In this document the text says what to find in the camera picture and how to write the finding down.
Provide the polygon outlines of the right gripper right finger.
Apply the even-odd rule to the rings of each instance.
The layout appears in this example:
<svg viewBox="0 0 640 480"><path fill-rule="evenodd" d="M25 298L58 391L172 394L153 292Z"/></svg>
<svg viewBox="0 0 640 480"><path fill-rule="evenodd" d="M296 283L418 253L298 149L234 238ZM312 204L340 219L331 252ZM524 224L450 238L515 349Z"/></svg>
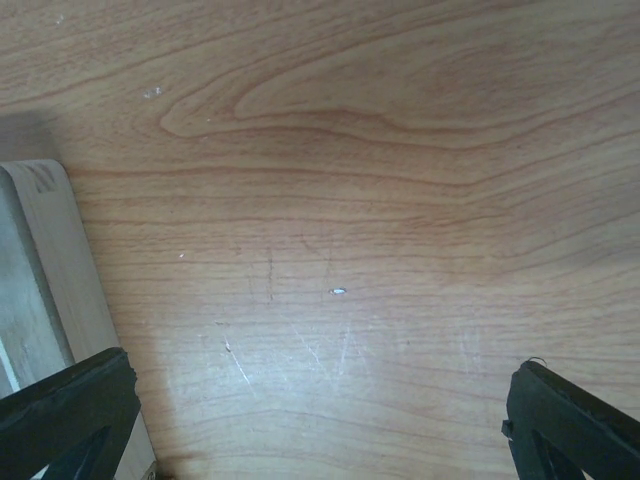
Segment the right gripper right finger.
<svg viewBox="0 0 640 480"><path fill-rule="evenodd" d="M637 479L639 422L528 360L511 378L509 440L521 479Z"/></svg>

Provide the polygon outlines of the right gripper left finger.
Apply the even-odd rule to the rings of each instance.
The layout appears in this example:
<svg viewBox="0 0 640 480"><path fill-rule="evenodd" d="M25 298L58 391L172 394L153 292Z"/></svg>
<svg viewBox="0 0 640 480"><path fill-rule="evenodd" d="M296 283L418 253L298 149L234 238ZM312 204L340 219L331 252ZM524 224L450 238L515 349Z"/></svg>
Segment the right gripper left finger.
<svg viewBox="0 0 640 480"><path fill-rule="evenodd" d="M113 479L140 412L128 355L110 347L1 400L1 477Z"/></svg>

